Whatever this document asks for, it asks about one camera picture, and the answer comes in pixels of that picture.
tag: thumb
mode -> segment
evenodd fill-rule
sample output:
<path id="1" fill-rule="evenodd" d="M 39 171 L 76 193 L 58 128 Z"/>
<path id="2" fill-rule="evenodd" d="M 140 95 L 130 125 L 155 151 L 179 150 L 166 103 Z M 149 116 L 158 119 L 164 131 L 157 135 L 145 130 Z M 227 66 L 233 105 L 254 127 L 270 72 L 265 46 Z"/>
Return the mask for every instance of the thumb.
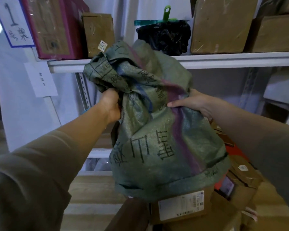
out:
<path id="1" fill-rule="evenodd" d="M 169 103 L 167 104 L 167 106 L 168 106 L 169 108 L 175 108 L 175 107 L 179 107 L 179 106 L 186 106 L 187 99 L 188 99 L 188 98 L 185 98 L 185 99 L 182 99 L 182 100 L 175 100 L 175 101 L 169 102 Z"/>

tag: sleeve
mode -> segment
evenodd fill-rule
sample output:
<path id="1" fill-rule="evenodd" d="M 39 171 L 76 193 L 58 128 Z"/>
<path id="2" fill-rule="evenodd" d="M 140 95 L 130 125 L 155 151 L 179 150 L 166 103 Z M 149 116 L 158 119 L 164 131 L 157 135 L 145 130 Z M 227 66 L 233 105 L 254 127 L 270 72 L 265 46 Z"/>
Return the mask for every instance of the sleeve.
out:
<path id="1" fill-rule="evenodd" d="M 82 167 L 77 144 L 52 131 L 0 156 L 0 230 L 60 230 Z"/>
<path id="2" fill-rule="evenodd" d="M 289 206 L 289 126 L 268 133 L 249 157 Z"/>

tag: green woven sack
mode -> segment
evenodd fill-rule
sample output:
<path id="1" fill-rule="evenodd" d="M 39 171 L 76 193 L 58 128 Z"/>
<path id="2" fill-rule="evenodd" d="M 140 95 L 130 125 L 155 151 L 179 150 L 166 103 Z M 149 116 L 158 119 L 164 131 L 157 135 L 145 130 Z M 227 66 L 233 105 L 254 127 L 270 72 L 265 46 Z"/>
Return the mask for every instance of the green woven sack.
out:
<path id="1" fill-rule="evenodd" d="M 200 112 L 168 108 L 185 98 L 191 74 L 137 40 L 100 52 L 84 68 L 103 92 L 123 92 L 121 126 L 109 160 L 122 194 L 156 201 L 213 185 L 230 166 L 225 145 Z"/>

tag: blue-bordered sign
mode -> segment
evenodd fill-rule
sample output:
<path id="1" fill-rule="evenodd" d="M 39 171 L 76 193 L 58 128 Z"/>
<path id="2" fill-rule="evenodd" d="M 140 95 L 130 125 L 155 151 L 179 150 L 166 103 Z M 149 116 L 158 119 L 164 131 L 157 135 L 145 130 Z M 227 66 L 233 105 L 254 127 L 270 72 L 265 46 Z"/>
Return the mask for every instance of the blue-bordered sign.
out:
<path id="1" fill-rule="evenodd" d="M 0 23 L 12 48 L 34 46 L 20 0 L 0 0 Z"/>

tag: black plastic bag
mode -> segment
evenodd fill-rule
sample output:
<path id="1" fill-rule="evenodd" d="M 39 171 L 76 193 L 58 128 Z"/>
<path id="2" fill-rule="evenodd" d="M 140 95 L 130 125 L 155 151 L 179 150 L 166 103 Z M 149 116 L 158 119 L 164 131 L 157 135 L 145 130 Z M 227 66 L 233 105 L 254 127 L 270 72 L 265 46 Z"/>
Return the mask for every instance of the black plastic bag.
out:
<path id="1" fill-rule="evenodd" d="M 184 20 L 146 25 L 136 31 L 138 39 L 146 41 L 153 50 L 162 51 L 169 56 L 179 56 L 187 52 L 191 30 Z"/>

